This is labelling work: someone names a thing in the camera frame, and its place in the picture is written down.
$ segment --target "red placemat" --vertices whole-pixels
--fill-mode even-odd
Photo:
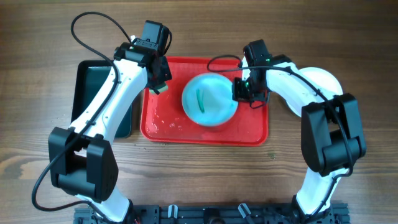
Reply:
[[[173,79],[169,89],[160,95],[144,92],[141,133],[151,141],[196,144],[258,146],[268,137],[268,106],[252,109],[249,103],[239,103],[234,116],[216,127],[204,127],[191,121],[182,108],[182,91],[195,76],[207,73],[209,58],[167,57]],[[236,60],[220,59],[211,64],[214,69],[236,68]],[[233,81],[242,71],[221,73]]]

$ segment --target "wooden table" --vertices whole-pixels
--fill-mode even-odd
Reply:
[[[47,138],[68,127],[76,68],[98,57],[73,40],[72,19],[104,12],[140,35],[146,19],[172,30],[169,55],[242,55],[250,41],[301,67],[321,67],[359,101],[368,151],[334,196],[349,204],[352,223],[398,222],[398,7],[381,1],[67,1],[3,0],[0,5],[0,223],[71,223],[73,210],[45,213],[30,202],[49,163]],[[78,21],[82,41],[112,56],[124,36],[110,21]],[[306,164],[300,118],[272,94],[269,137],[259,147],[161,144],[138,129],[113,146],[118,186],[135,204],[289,202]],[[39,202],[75,198],[51,186]]]

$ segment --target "wood grain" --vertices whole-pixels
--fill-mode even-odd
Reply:
[[[298,67],[333,73],[359,100],[368,145],[333,199],[349,203],[352,223],[397,223],[395,1],[90,0],[0,3],[0,223],[71,223],[72,209],[40,212],[30,193],[49,162],[49,133],[70,123],[77,65],[98,58],[70,35],[72,19],[85,11],[110,15],[129,34],[139,35],[146,19],[164,23],[174,37],[169,55],[241,55],[247,43],[264,39]],[[124,41],[96,16],[78,21],[76,34],[108,56]],[[113,147],[119,188],[135,204],[289,202],[306,170],[300,119],[275,94],[269,109],[269,137],[259,147],[161,144],[134,130]],[[45,178],[41,204],[73,200]]]

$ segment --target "table surface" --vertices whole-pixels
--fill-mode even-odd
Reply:
[[[368,151],[333,200],[352,223],[398,220],[398,5],[391,1],[51,1],[0,3],[0,223],[71,223],[73,209],[45,213],[30,202],[49,163],[47,138],[70,124],[77,65],[96,55],[70,34],[85,11],[104,12],[129,34],[146,19],[173,32],[168,55],[242,55],[250,41],[288,55],[299,68],[321,67],[359,101]],[[76,24],[82,41],[112,56],[124,36],[98,16]],[[307,166],[300,118],[271,95],[269,137],[259,147],[162,144],[138,129],[117,140],[118,186],[135,204],[209,205],[289,202]],[[47,176],[39,202],[75,200]]]

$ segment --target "white casing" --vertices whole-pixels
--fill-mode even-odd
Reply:
[[[113,143],[116,131],[126,111],[148,82],[146,69],[138,67],[136,62],[122,59],[120,61],[115,60],[114,64],[118,68],[120,82],[113,92],[112,97],[95,120],[95,125],[90,126],[84,133],[85,136],[89,137],[102,134],[104,139],[109,141],[110,144]],[[90,120],[95,111],[100,107],[100,104],[102,104],[112,88],[114,78],[114,70],[112,68],[103,86],[85,112],[70,125],[70,127],[75,127],[74,132],[79,133],[86,125],[86,121]],[[123,221],[129,208],[129,200],[123,196],[117,187],[113,189],[111,196],[101,203],[96,203],[91,198],[82,195],[77,195],[77,197],[93,202],[108,219],[114,222]]]
[[[347,172],[348,169],[342,168],[330,172],[329,175],[322,177],[318,172],[314,172],[308,168],[307,173],[305,174],[303,186],[296,196],[298,204],[300,205],[300,208],[304,214],[311,215],[318,208],[329,190],[329,187],[333,181],[332,178],[338,174],[345,174]],[[330,197],[326,201],[325,206],[321,208],[320,212],[330,207],[330,198],[333,195],[333,192],[335,191],[340,179],[341,178],[337,180],[337,183],[331,191]]]
[[[243,67],[247,67],[248,63],[245,58],[242,60]],[[292,62],[284,62],[275,65],[275,67],[286,68],[290,67],[295,73],[305,77],[305,75],[297,69],[296,65]],[[245,69],[242,72],[242,79],[246,80],[249,78],[250,70]],[[323,102],[323,99],[320,96],[317,96],[315,91],[313,91],[307,84],[305,84],[302,80],[295,77],[294,75],[290,75],[287,72],[279,71],[279,70],[267,70],[266,80],[268,88],[278,93],[286,102],[294,108],[294,110],[301,116],[301,107],[307,106],[312,102]],[[326,98],[329,100],[336,95],[335,92],[327,90],[326,88],[322,88],[322,86],[318,85],[311,79],[307,79],[315,88],[318,88]]]

